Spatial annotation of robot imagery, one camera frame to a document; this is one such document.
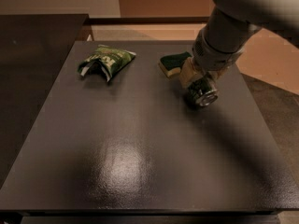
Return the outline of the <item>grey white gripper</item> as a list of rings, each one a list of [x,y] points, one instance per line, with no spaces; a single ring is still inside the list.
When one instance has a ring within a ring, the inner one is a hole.
[[[217,71],[216,80],[220,79],[230,69],[226,67],[234,64],[244,51],[243,48],[235,52],[213,48],[207,42],[206,31],[206,27],[200,30],[192,45],[193,58],[187,58],[182,65],[178,79],[183,89],[187,89],[194,81],[201,79],[205,75],[204,71]]]

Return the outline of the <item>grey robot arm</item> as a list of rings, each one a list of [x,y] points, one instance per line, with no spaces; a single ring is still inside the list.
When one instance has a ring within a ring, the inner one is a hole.
[[[219,78],[243,53],[246,42],[263,28],[299,45],[299,0],[212,1],[213,12],[179,75],[184,88],[206,74]]]

